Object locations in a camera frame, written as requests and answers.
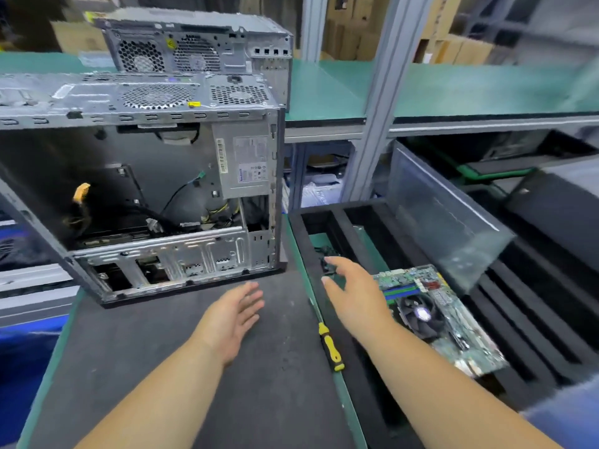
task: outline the honeycomb vent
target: honeycomb vent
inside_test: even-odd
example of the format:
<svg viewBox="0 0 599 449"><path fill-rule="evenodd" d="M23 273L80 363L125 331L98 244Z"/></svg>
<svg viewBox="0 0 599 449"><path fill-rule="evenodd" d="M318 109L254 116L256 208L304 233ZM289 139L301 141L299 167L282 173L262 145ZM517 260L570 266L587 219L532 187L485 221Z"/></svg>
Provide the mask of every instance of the honeycomb vent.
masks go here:
<svg viewBox="0 0 599 449"><path fill-rule="evenodd" d="M127 72L164 72L162 53L151 41L126 41L119 43L119 57Z"/></svg>
<svg viewBox="0 0 599 449"><path fill-rule="evenodd" d="M123 104L139 109L167 109L188 103L193 92L185 85L154 83L140 85L123 94Z"/></svg>
<svg viewBox="0 0 599 449"><path fill-rule="evenodd" d="M213 101L223 105L262 104L268 100L263 88L253 85L228 85L210 88Z"/></svg>
<svg viewBox="0 0 599 449"><path fill-rule="evenodd" d="M175 65L181 72L220 72L221 58L216 49L203 37L186 35L177 41L173 51Z"/></svg>

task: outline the forearm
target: forearm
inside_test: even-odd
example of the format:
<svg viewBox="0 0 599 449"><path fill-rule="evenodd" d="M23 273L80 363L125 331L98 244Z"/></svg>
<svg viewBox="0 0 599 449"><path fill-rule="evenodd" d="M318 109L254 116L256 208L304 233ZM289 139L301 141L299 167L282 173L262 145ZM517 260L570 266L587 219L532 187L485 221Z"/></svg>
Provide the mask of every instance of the forearm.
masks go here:
<svg viewBox="0 0 599 449"><path fill-rule="evenodd" d="M221 361L193 338L131 391L76 449L187 449L222 376Z"/></svg>
<svg viewBox="0 0 599 449"><path fill-rule="evenodd" d="M559 447L394 321L363 344L427 449Z"/></svg>

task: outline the green table surface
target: green table surface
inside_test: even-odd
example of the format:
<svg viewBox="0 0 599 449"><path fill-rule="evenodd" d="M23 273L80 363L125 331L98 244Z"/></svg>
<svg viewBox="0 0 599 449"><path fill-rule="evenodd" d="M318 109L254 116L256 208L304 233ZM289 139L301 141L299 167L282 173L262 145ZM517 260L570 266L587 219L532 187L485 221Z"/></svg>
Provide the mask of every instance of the green table surface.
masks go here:
<svg viewBox="0 0 599 449"><path fill-rule="evenodd" d="M294 60L287 121L363 118L372 63ZM62 53L3 52L0 72L90 72L76 56ZM398 118L563 113L561 106L580 71L547 66L453 66L412 64L394 115ZM573 109L599 110L589 91Z"/></svg>

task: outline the green circuit board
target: green circuit board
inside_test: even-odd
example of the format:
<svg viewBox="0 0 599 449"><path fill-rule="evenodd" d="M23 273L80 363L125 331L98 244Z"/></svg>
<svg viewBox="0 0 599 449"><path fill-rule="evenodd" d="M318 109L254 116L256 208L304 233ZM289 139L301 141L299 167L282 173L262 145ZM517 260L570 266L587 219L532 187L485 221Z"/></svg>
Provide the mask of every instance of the green circuit board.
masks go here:
<svg viewBox="0 0 599 449"><path fill-rule="evenodd" d="M414 300L408 304L415 305L418 297L424 294L430 298L427 301L434 302L438 310L434 311L437 334L427 342L468 376L481 377L509 365L495 342L433 265L395 269L373 277L385 295L394 319L409 329L412 329L410 324L413 326L415 320L413 316L409 316L412 320L406 318L403 309L407 307L405 302L402 305L402 301Z"/></svg>

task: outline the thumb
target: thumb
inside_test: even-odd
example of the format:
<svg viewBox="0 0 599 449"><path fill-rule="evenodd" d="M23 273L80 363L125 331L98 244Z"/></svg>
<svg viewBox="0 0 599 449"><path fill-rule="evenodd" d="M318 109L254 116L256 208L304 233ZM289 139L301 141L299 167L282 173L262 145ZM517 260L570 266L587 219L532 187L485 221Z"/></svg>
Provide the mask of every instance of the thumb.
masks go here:
<svg viewBox="0 0 599 449"><path fill-rule="evenodd" d="M330 277L323 276L320 280L325 287L327 296L333 303L333 307L335 310L337 310L338 306L341 304L341 300L343 299L343 294L345 294L345 292Z"/></svg>

